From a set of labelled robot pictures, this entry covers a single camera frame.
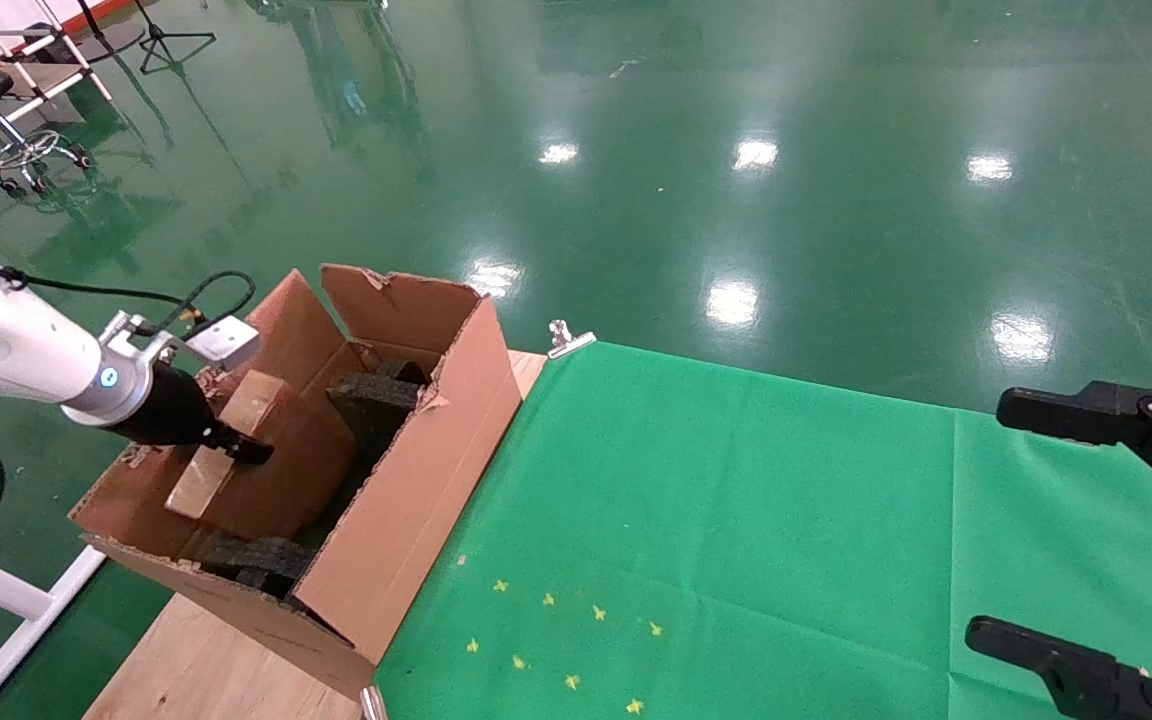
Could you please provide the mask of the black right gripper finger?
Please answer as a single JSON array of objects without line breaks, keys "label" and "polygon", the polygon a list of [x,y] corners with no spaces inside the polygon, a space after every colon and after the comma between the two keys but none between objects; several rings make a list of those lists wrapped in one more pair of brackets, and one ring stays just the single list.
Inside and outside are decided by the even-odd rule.
[{"label": "black right gripper finger", "polygon": [[1007,429],[1083,445],[1121,445],[1152,469],[1152,388],[1093,381],[1074,395],[1010,388],[996,420]]},{"label": "black right gripper finger", "polygon": [[969,621],[967,646],[1034,673],[1062,717],[1152,719],[1152,675],[1111,653],[984,615]]}]

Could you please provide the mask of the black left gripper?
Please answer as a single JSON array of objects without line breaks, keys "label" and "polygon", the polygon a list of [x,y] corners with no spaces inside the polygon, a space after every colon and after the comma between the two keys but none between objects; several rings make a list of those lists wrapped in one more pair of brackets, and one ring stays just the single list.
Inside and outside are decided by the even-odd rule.
[{"label": "black left gripper", "polygon": [[229,425],[215,411],[192,376],[179,367],[151,365],[147,395],[138,409],[114,425],[114,433],[138,445],[202,445],[243,464],[265,464],[274,447]]}]

